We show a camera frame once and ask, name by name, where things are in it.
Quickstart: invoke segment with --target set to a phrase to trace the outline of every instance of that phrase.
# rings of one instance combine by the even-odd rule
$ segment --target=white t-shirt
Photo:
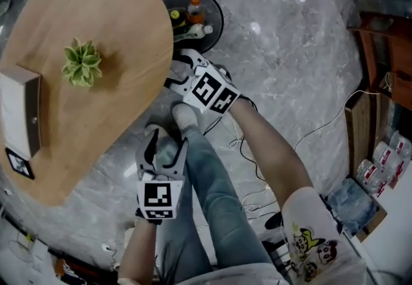
[[[293,282],[298,285],[362,285],[364,262],[341,240],[335,223],[316,191],[301,188],[282,210],[289,243]],[[120,285],[139,285],[119,279]],[[234,266],[187,279],[179,285],[288,285],[269,263]]]

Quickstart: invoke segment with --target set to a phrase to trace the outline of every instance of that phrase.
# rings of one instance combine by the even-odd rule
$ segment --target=shoe
[[[198,126],[198,119],[193,109],[184,103],[176,104],[172,108],[174,121],[178,124],[180,131],[190,125]]]
[[[155,129],[159,130],[157,140],[160,140],[161,138],[165,138],[166,136],[169,136],[169,133],[162,126],[157,125],[157,124],[147,125],[146,128],[144,129],[145,136],[152,133]]]
[[[5,12],[8,11],[11,3],[12,3],[11,0],[6,0],[6,1],[1,1],[0,2],[0,16],[2,16]]]

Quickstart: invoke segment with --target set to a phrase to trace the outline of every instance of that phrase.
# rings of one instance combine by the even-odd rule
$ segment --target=pants
[[[249,225],[229,175],[212,145],[196,126],[189,126],[182,135],[189,140],[186,181],[177,218],[164,220],[158,227],[161,273],[164,275],[177,263],[174,283],[179,283],[212,271],[193,221],[192,186],[209,224],[219,268],[272,263]],[[178,149],[176,142],[167,137],[158,144],[158,165],[171,163]]]

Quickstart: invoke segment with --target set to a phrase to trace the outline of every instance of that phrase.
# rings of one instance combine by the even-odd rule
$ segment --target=succulent plant
[[[74,86],[91,87],[95,78],[102,76],[98,68],[101,58],[92,45],[92,41],[81,44],[77,38],[73,39],[71,47],[64,48],[66,65],[62,68],[63,75]]]

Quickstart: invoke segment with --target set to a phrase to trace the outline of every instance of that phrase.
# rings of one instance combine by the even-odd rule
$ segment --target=marble floor
[[[27,0],[12,0],[0,17],[0,50]],[[205,56],[224,64],[239,90],[255,101],[261,114],[295,146],[300,138],[330,121],[362,77],[353,37],[346,23],[356,11],[356,0],[217,0],[223,8],[225,29],[220,41]],[[173,64],[173,75],[184,76],[182,64]],[[135,174],[124,176],[133,164],[145,123],[152,117],[169,117],[171,102],[178,97],[164,89],[152,106],[96,162],[60,207],[48,208],[32,200],[2,173],[0,186],[13,192],[0,200],[24,227],[50,246],[90,264],[109,268],[111,254],[102,243],[118,250],[120,260],[124,230],[136,210]],[[201,126],[214,117],[204,115]],[[240,199],[259,192],[265,184],[256,179],[254,166],[229,143],[236,130],[227,116],[207,138],[225,164]],[[309,136],[297,148],[315,188],[327,194],[348,172],[348,143],[344,115]],[[248,196],[248,217],[279,210],[276,204],[253,211],[274,200],[269,190]],[[261,237],[262,216],[250,221]],[[213,260],[206,222],[197,199],[194,218],[201,239]]]

